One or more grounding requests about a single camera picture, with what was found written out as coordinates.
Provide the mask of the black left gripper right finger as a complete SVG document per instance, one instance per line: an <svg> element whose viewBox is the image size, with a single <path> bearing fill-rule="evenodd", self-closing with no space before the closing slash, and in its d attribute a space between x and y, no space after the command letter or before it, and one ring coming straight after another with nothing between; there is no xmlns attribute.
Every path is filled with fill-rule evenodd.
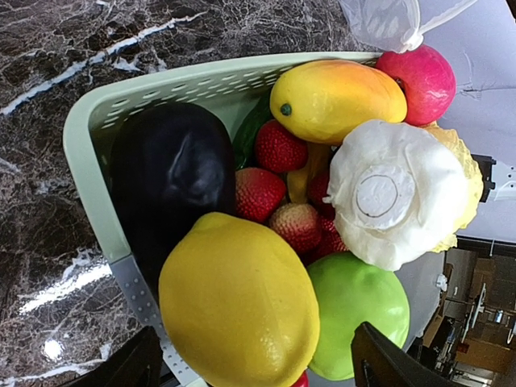
<svg viewBox="0 0 516 387"><path fill-rule="evenodd" d="M356 328L351 348L355 386L460 386L423 367L369 322Z"/></svg>

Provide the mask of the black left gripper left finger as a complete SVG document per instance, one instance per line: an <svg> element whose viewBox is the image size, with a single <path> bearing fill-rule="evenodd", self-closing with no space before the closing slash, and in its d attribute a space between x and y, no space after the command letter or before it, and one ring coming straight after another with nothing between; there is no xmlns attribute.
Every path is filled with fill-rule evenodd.
<svg viewBox="0 0 516 387"><path fill-rule="evenodd" d="M162 365L160 340L152 327L145 327L96 369L66 387L158 386Z"/></svg>

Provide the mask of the clear dotted zip top bag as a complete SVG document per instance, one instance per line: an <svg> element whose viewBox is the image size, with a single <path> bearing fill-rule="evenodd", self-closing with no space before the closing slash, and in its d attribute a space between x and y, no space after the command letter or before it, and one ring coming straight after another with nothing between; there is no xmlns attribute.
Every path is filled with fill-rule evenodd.
<svg viewBox="0 0 516 387"><path fill-rule="evenodd" d="M404 53L418 48L425 33L447 23L475 3L476 0L453 1L450 7L425 23L418 1L343 0L339 4L357 40L381 51Z"/></svg>

